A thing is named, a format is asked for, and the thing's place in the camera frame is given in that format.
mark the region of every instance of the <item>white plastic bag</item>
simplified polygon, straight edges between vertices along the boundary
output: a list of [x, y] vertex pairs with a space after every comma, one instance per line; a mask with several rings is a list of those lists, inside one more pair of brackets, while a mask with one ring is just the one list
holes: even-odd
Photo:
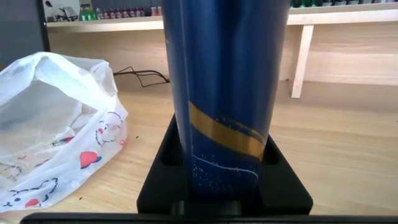
[[40, 52], [0, 73], [0, 212], [47, 208], [126, 143], [109, 63]]

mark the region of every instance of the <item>gold stripe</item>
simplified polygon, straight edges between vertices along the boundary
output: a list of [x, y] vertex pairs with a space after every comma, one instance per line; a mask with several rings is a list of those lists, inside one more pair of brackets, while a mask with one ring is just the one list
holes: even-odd
[[262, 160], [265, 146], [262, 142], [213, 120], [191, 102], [189, 102], [189, 118], [197, 130], [218, 144]]
[[228, 121], [228, 122], [231, 122], [231, 123], [234, 123], [234, 124], [238, 125], [239, 128], [246, 129], [247, 131], [251, 132], [251, 134], [256, 135], [263, 142], [266, 142], [266, 139], [264, 137], [262, 137], [262, 135], [260, 133], [258, 133], [258, 131], [254, 130], [254, 129], [251, 129], [251, 128], [249, 128], [249, 127], [247, 127], [247, 126], [245, 126], [245, 125], [243, 125], [243, 124], [241, 124], [241, 123], [239, 123], [237, 121], [234, 121], [231, 118], [223, 117], [223, 119]]

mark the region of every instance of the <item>thermos bottle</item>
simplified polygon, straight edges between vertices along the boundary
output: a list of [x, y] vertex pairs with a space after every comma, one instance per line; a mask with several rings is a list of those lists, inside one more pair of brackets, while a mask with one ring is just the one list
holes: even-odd
[[196, 198], [244, 198], [256, 190], [289, 6], [163, 1], [175, 116]]

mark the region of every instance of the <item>black cable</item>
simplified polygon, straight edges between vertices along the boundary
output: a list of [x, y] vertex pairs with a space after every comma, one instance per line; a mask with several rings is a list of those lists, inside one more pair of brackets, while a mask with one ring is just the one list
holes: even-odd
[[[131, 72], [124, 72], [127, 69], [131, 68]], [[148, 86], [152, 86], [152, 85], [158, 85], [158, 84], [163, 84], [163, 83], [170, 83], [170, 80], [168, 80], [163, 74], [161, 74], [160, 72], [157, 72], [155, 70], [142, 70], [142, 71], [135, 71], [131, 66], [128, 66], [127, 68], [124, 68], [118, 72], [113, 73], [114, 76], [116, 75], [127, 75], [127, 74], [132, 74], [132, 75], [136, 75], [139, 82], [141, 83], [141, 87], [148, 87]], [[160, 82], [160, 83], [152, 83], [152, 84], [148, 84], [148, 85], [144, 85], [142, 84], [142, 80], [139, 78], [140, 76], [144, 77], [144, 76], [149, 76], [149, 75], [156, 75], [158, 77], [161, 77], [164, 79], [164, 82]]]

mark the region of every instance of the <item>black stand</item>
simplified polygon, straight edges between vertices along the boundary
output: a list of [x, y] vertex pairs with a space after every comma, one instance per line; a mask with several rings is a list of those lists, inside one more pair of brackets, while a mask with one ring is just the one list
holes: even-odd
[[198, 202], [192, 199], [188, 171], [175, 117], [172, 118], [160, 149], [137, 200], [139, 213], [164, 215], [308, 215], [312, 198], [269, 136], [255, 201]]

